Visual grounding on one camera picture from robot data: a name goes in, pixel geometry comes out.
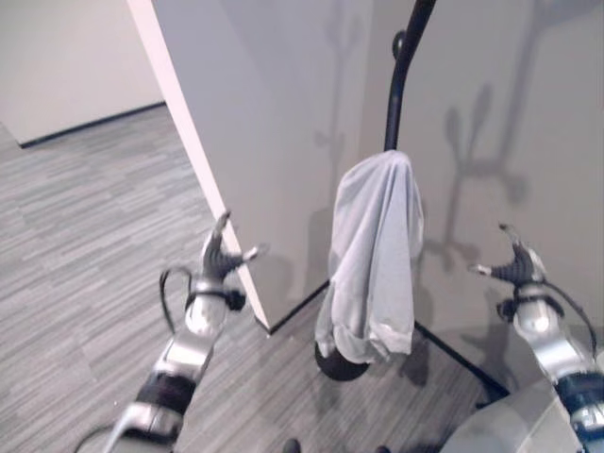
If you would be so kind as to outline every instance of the baseboard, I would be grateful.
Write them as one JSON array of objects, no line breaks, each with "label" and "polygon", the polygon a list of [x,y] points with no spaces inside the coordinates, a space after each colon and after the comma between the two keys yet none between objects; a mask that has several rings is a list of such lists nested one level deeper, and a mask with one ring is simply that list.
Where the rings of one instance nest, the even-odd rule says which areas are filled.
[{"label": "baseboard", "polygon": [[430,332],[426,327],[422,326],[417,321],[415,321],[415,328],[426,338],[428,338],[431,342],[433,342],[436,346],[440,347],[449,357],[451,357],[451,359],[466,368],[470,373],[480,379],[482,383],[488,385],[498,394],[500,394],[501,397],[505,397],[510,394],[510,391],[506,389],[503,385],[501,385],[495,379],[487,375],[484,371],[475,366],[475,364],[465,359],[459,352],[457,352],[451,346],[446,344],[443,340],[438,338],[435,334]]},{"label": "baseboard", "polygon": [[269,327],[265,326],[263,323],[261,323],[258,318],[256,318],[256,322],[258,324],[260,324],[262,326],[262,328],[264,330],[266,330],[266,332],[269,335],[273,335],[280,328],[282,328],[285,325],[285,323],[287,323],[290,319],[292,319],[299,311],[301,311],[304,307],[306,307],[312,301],[312,299],[314,299],[317,295],[319,295],[327,286],[329,286],[329,280],[324,281],[321,284],[321,286],[319,286],[316,290],[314,290],[312,293],[310,293],[310,295],[307,298],[305,298],[302,302],[300,302],[292,311],[290,311],[287,314],[287,316],[285,316],[283,319],[281,319],[274,326],[269,328]]},{"label": "baseboard", "polygon": [[19,146],[22,148],[28,148],[30,146],[34,146],[36,144],[48,142],[49,140],[56,139],[66,134],[71,134],[72,132],[77,132],[78,130],[87,129],[88,127],[102,125],[104,123],[108,123],[110,121],[119,120],[120,118],[125,118],[130,115],[134,115],[136,113],[141,113],[142,111],[147,111],[151,109],[155,109],[157,107],[165,106],[166,103],[164,101],[157,102],[155,104],[151,104],[149,106],[140,107],[133,110],[123,111],[121,113],[117,113],[115,115],[108,116],[106,118],[101,118],[100,120],[90,121],[88,123],[84,123],[83,125],[78,125],[74,127],[70,127],[68,129],[60,130],[59,132],[53,132],[52,134],[44,135],[38,139],[30,140],[29,142],[19,143]]},{"label": "baseboard", "polygon": [[[304,299],[298,306],[296,306],[290,313],[285,316],[281,321],[276,323],[273,327],[267,327],[263,323],[259,321],[258,318],[256,322],[265,330],[269,335],[273,335],[280,328],[282,328],[290,319],[292,319],[299,311],[301,311],[304,307],[306,307],[312,299],[314,299],[317,295],[319,295],[327,286],[329,286],[329,280],[325,281],[319,288],[314,290],[306,299]],[[459,363],[461,366],[466,368],[470,373],[476,376],[482,383],[491,387],[495,390],[501,397],[508,396],[510,391],[506,389],[503,385],[497,382],[495,379],[490,377],[487,373],[482,371],[480,368],[475,366],[475,364],[468,361],[464,358],[459,352],[453,349],[451,346],[446,344],[443,340],[438,338],[434,333],[430,332],[426,327],[422,326],[420,323],[415,322],[415,328],[422,333],[429,341],[434,343],[436,346],[441,348],[451,359]]]}]

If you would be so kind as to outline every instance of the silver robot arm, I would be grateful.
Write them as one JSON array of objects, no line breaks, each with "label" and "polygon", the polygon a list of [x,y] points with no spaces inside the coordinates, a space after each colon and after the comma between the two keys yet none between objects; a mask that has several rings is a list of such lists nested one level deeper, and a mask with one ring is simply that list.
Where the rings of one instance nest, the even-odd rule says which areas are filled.
[{"label": "silver robot arm", "polygon": [[204,245],[201,277],[187,299],[186,328],[166,345],[135,401],[114,425],[104,453],[172,451],[227,312],[243,307],[243,294],[227,288],[224,279],[265,251],[255,247],[243,255],[224,253],[222,232],[228,216],[228,212],[221,216]]},{"label": "silver robot arm", "polygon": [[[514,260],[504,266],[470,266],[470,270],[498,278],[514,286],[513,298],[497,306],[502,319],[513,326],[530,346],[535,360],[566,407],[573,430],[584,451],[604,451],[604,370],[596,362],[596,336],[582,309],[545,278],[544,265],[526,247],[511,226],[501,229],[512,240]],[[575,339],[563,320],[560,304],[551,297],[557,291],[586,322],[592,351]]]}]

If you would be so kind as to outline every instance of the black pole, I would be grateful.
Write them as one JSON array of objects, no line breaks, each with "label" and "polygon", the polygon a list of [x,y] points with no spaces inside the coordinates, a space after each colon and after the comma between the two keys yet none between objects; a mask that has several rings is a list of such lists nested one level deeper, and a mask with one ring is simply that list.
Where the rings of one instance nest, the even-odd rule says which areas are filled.
[{"label": "black pole", "polygon": [[398,127],[400,125],[400,111],[403,102],[403,90],[407,72],[411,66],[411,59],[415,55],[417,45],[428,24],[428,19],[436,0],[416,0],[407,30],[398,32],[394,37],[393,51],[397,54],[394,66],[393,81],[390,86],[388,100],[388,116],[386,118],[386,140],[384,151],[396,149],[398,141]]}]

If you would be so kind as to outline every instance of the round black base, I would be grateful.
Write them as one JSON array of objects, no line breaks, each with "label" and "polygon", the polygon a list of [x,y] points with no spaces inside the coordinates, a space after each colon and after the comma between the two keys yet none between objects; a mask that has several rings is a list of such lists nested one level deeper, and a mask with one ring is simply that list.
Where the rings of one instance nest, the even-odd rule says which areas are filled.
[{"label": "round black base", "polygon": [[336,348],[333,353],[325,358],[321,355],[319,345],[314,344],[314,359],[321,371],[328,377],[339,382],[354,380],[369,368],[369,363],[353,363],[348,361]]}]

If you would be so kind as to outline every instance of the cable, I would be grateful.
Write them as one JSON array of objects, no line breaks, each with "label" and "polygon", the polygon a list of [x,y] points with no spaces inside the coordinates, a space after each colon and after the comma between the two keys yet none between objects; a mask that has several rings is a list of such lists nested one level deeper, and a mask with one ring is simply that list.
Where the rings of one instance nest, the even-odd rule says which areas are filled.
[{"label": "cable", "polygon": [[170,311],[168,310],[168,302],[166,300],[166,280],[168,279],[170,274],[172,274],[174,272],[179,272],[180,274],[184,274],[185,276],[187,276],[188,294],[190,294],[193,291],[193,272],[191,272],[191,270],[185,266],[169,267],[168,269],[163,271],[161,273],[161,275],[159,276],[159,300],[161,301],[161,309],[163,310],[163,317],[166,320],[166,324],[168,325],[168,328],[170,328],[170,331],[173,334],[176,333],[176,329],[174,327],[174,321],[172,320],[172,315],[170,314]]},{"label": "cable", "polygon": [[590,335],[591,340],[592,340],[592,354],[595,357],[596,356],[596,348],[597,348],[596,331],[594,330],[594,326],[592,326],[592,323],[589,321],[589,318],[585,314],[585,311],[583,311],[583,308],[581,307],[581,305],[579,305],[577,302],[575,302],[573,300],[573,298],[570,295],[568,295],[567,293],[565,293],[560,287],[554,285],[553,283],[551,283],[551,282],[549,282],[547,280],[544,280],[543,283],[544,283],[544,285],[546,285],[546,287],[551,288],[556,293],[558,293],[559,295],[561,295],[564,298],[564,300],[566,300],[566,302],[568,302],[568,305],[570,305],[572,307],[572,309],[583,320],[583,322],[585,323],[585,325],[589,329],[589,335]]},{"label": "cable", "polygon": [[87,443],[94,436],[98,436],[99,434],[102,434],[105,431],[111,431],[112,429],[113,429],[113,424],[111,424],[111,425],[102,425],[100,427],[96,427],[94,429],[91,429],[90,431],[88,431],[86,433],[86,435],[84,437],[82,437],[80,439],[79,443],[75,446],[74,453],[77,453],[79,451],[79,449],[82,446],[84,446],[84,444]]}]

